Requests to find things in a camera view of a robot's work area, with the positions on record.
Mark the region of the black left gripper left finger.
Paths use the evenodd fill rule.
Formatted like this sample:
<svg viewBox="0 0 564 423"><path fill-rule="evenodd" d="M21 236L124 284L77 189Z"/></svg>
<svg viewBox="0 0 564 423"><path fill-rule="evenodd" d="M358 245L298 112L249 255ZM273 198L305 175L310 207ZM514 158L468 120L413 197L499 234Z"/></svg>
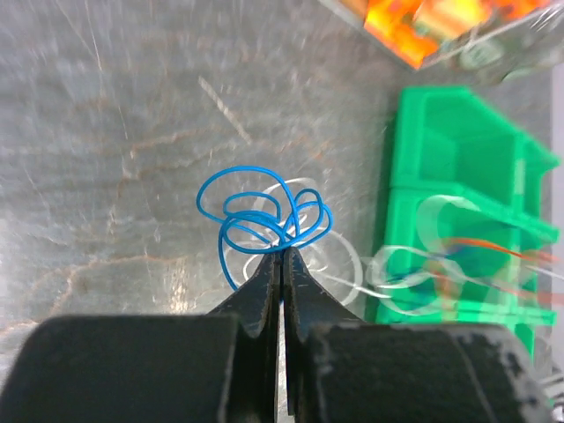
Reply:
<svg viewBox="0 0 564 423"><path fill-rule="evenodd" d="M205 315L65 315L24 343L4 422L273 422L281 262Z"/></svg>

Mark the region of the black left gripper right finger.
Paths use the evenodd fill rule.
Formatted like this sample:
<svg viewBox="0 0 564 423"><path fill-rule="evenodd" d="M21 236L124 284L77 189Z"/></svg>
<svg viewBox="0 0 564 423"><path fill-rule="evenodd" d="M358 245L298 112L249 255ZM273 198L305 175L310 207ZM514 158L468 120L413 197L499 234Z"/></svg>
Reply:
<svg viewBox="0 0 564 423"><path fill-rule="evenodd" d="M299 422L549 422L521 342L497 324L370 324L282 258L289 413Z"/></svg>

